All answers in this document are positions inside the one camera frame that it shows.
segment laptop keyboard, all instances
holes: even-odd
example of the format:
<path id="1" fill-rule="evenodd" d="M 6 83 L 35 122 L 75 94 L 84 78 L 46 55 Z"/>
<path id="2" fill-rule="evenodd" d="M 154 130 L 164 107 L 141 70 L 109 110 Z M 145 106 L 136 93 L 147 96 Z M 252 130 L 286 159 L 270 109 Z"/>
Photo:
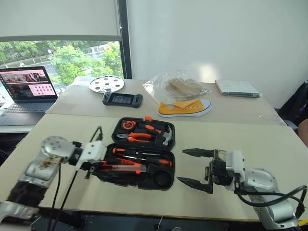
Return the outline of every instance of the laptop keyboard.
<path id="1" fill-rule="evenodd" d="M 47 111 L 53 103 L 21 103 L 13 104 L 5 113 L 33 113 L 33 112 L 45 112 Z"/>

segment white table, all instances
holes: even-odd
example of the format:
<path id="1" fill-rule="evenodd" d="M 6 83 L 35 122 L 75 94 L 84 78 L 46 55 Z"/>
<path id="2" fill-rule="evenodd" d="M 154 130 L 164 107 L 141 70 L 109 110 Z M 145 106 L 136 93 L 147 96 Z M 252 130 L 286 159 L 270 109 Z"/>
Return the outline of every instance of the white table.
<path id="1" fill-rule="evenodd" d="M 110 117 L 45 115 L 0 167 L 0 201 L 6 200 L 27 164 L 39 153 L 42 139 L 61 135 L 69 141 L 85 144 L 96 127 L 101 125 L 103 143 L 108 145 L 113 142 L 111 134 L 118 120 Z M 172 123 L 176 132 L 176 145 L 172 150 L 176 176 L 204 182 L 204 169 L 209 159 L 183 154 L 183 149 L 242 150 L 246 166 L 270 171 L 277 178 L 283 193 L 300 185 L 308 185 L 308 150 L 289 127 L 186 121 Z M 63 165 L 56 207 L 60 207 L 63 201 L 72 174 L 73 166 Z M 252 207 L 222 186 L 215 185 L 214 194 L 209 195 L 174 179 L 168 191 L 149 191 L 101 182 L 96 177 L 85 180 L 85 174 L 82 170 L 78 173 L 65 209 L 181 218 L 257 220 Z M 51 207 L 56 184 L 57 180 L 54 180 L 41 206 Z M 305 212 L 301 219 L 307 217 L 308 213 Z"/>
<path id="2" fill-rule="evenodd" d="M 57 102 L 46 112 L 51 114 L 79 115 L 79 116 L 104 116 L 104 117 L 145 117 L 162 119 L 158 113 L 158 104 L 145 91 L 143 81 L 125 79 L 125 86 L 118 93 L 143 95 L 140 108 L 121 106 L 105 106 L 102 103 L 103 95 L 91 91 L 86 86 L 73 85 L 67 88 L 58 98 Z M 237 124 L 286 124 L 277 115 L 273 107 L 264 97 L 258 99 L 245 97 L 222 96 L 213 83 L 206 83 L 211 91 L 201 99 L 208 99 L 212 109 L 201 117 L 169 118 L 168 121 L 199 121 L 215 123 Z"/>

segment laptop screen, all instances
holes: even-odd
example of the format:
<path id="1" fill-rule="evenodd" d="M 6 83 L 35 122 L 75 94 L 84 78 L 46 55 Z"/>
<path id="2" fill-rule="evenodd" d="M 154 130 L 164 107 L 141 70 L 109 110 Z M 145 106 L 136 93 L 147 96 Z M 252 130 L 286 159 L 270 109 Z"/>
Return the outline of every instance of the laptop screen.
<path id="1" fill-rule="evenodd" d="M 0 81 L 14 101 L 57 99 L 44 67 L 0 69 Z"/>

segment power cord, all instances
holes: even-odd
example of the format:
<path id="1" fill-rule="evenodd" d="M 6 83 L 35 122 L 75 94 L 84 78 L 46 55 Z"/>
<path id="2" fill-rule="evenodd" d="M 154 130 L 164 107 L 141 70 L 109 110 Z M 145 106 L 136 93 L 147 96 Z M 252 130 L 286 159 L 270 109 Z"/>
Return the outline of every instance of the power cord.
<path id="1" fill-rule="evenodd" d="M 101 140 L 103 139 L 102 127 L 101 127 L 101 126 L 98 126 L 98 127 L 96 128 L 96 130 L 95 130 L 95 132 L 94 132 L 94 134 L 93 134 L 93 136 L 92 136 L 90 142 L 93 141 L 93 139 L 94 139 L 94 137 L 95 137 L 95 135 L 96 135 L 96 133 L 97 133 L 98 131 L 100 131 L 100 133 L 98 134 L 96 140 L 97 140 L 97 141 L 101 141 Z"/>
<path id="2" fill-rule="evenodd" d="M 57 185 L 57 189 L 56 189 L 56 193 L 54 195 L 54 198 L 53 198 L 53 202 L 52 202 L 52 207 L 51 207 L 51 210 L 50 210 L 50 216 L 49 216 L 49 221 L 48 221 L 48 227 L 47 227 L 47 231 L 50 231 L 50 228 L 51 228 L 51 220 L 52 220 L 52 213 L 53 213 L 53 210 L 54 210 L 54 206 L 56 204 L 56 199 L 57 199 L 57 195 L 58 195 L 58 191 L 59 191 L 59 188 L 60 188 L 60 182 L 61 182 L 61 163 L 59 164 L 59 175 L 58 175 L 58 185 Z"/>
<path id="3" fill-rule="evenodd" d="M 296 197 L 293 197 L 293 195 L 295 195 L 296 193 L 303 191 L 301 198 L 298 199 Z M 294 199 L 298 202 L 298 206 L 296 208 L 296 217 L 299 218 L 300 215 L 302 215 L 302 213 L 304 212 L 303 210 L 305 210 L 305 206 L 303 204 L 305 196 L 307 193 L 307 186 L 306 185 L 302 185 L 294 190 L 292 190 L 291 192 L 287 193 L 287 194 L 283 194 L 283 193 L 277 193 L 277 192 L 244 192 L 243 191 L 239 191 L 236 192 L 236 194 L 238 195 L 238 197 L 240 198 L 241 201 L 243 201 L 245 204 L 248 204 L 250 206 L 253 207 L 267 207 L 267 206 L 271 206 L 271 205 L 275 205 L 277 203 L 280 203 L 288 198 Z M 277 198 L 275 200 L 272 201 L 268 201 L 268 202 L 264 202 L 264 203 L 253 203 L 250 201 L 247 201 L 245 198 L 242 197 L 242 194 L 247 194 L 247 195 L 277 195 L 277 196 L 281 196 L 280 198 Z"/>
<path id="4" fill-rule="evenodd" d="M 163 217 L 160 218 L 160 221 L 158 223 L 157 231 L 159 231 L 160 223 L 162 222 Z"/>
<path id="5" fill-rule="evenodd" d="M 96 130 L 95 130 L 93 136 L 91 137 L 90 142 L 93 141 L 93 139 L 94 139 L 94 137 L 95 137 L 95 135 L 97 134 L 98 131 L 99 131 L 100 133 L 98 134 L 96 140 L 97 140 L 97 141 L 101 141 L 101 140 L 103 139 L 103 130 L 102 130 L 102 127 L 101 127 L 101 126 L 98 126 L 98 127 L 96 128 Z M 58 191 L 59 191 L 59 186 L 60 186 L 60 170 L 61 170 L 60 167 L 61 167 L 61 166 L 59 166 L 58 187 L 57 187 L 57 190 L 56 190 L 56 194 L 55 194 L 55 196 L 54 196 L 54 199 L 53 199 L 52 208 L 51 208 L 51 213 L 52 213 L 52 211 L 54 210 L 54 204 L 55 204 L 55 200 L 56 200 L 56 197 L 57 197 L 57 194 L 58 194 Z M 55 228 L 56 228 L 56 226 L 57 226 L 57 223 L 58 223 L 58 221 L 59 221 L 60 215 L 61 215 L 61 213 L 62 213 L 62 211 L 63 211 L 64 205 L 65 205 L 66 200 L 67 200 L 67 198 L 68 198 L 69 192 L 71 191 L 71 188 L 72 188 L 72 186 L 73 186 L 73 183 L 74 183 L 74 181 L 75 181 L 75 178 L 76 178 L 77 173 L 78 173 L 78 170 L 76 170 L 75 173 L 74 173 L 74 176 L 73 176 L 73 178 L 72 178 L 72 180 L 71 180 L 71 183 L 70 183 L 70 185 L 69 185 L 69 187 L 68 187 L 68 189 L 67 189 L 67 192 L 66 192 L 66 194 L 65 194 L 65 197 L 64 197 L 64 200 L 63 200 L 63 202 L 62 202 L 61 208 L 60 208 L 60 210 L 59 210 L 59 212 L 58 212 L 57 218 L 56 218 L 56 220 L 55 220 L 55 222 L 54 222 L 54 224 L 53 224 L 53 226 L 52 226 L 51 231 L 54 231 Z M 47 231 L 50 231 L 50 226 L 51 226 L 51 216 L 50 216 L 50 220 L 49 220 L 49 224 L 48 224 L 48 229 L 47 229 Z"/>
<path id="6" fill-rule="evenodd" d="M 69 187 L 68 187 L 68 189 L 67 189 L 67 192 L 66 192 L 66 194 L 65 194 L 65 198 L 64 198 L 64 200 L 63 200 L 63 202 L 62 202 L 61 208 L 60 208 L 60 210 L 59 210 L 59 212 L 58 212 L 57 218 L 56 218 L 56 220 L 55 220 L 55 222 L 54 222 L 54 224 L 53 224 L 53 226 L 52 226 L 52 230 L 51 230 L 51 231 L 54 231 L 55 228 L 56 228 L 56 226 L 57 226 L 57 223 L 58 223 L 58 221 L 59 221 L 60 215 L 61 215 L 61 213 L 62 213 L 62 211 L 63 211 L 63 207 L 64 207 L 64 205 L 65 205 L 65 203 L 66 203 L 66 200 L 67 200 L 67 197 L 68 197 L 68 195 L 69 195 L 69 192 L 71 191 L 71 188 L 72 188 L 72 186 L 73 186 L 73 183 L 74 183 L 74 181 L 75 181 L 75 178 L 76 178 L 77 173 L 78 173 L 78 170 L 76 170 L 75 173 L 74 173 L 74 176 L 73 176 L 73 178 L 72 178 L 72 180 L 71 180 L 71 183 L 70 183 L 70 185 L 69 185 Z"/>

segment floor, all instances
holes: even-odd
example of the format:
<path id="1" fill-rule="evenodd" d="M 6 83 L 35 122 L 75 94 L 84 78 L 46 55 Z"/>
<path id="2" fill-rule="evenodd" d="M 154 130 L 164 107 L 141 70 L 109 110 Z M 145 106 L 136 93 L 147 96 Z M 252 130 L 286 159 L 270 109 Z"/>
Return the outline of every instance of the floor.
<path id="1" fill-rule="evenodd" d="M 220 221 L 163 218 L 158 229 L 160 218 L 156 217 L 84 215 L 83 218 L 86 222 L 83 231 L 227 231 L 229 227 L 227 222 Z M 33 228 L 36 231 L 45 231 L 47 224 L 47 218 L 40 218 L 33 224 Z M 58 223 L 56 230 L 75 229 Z"/>

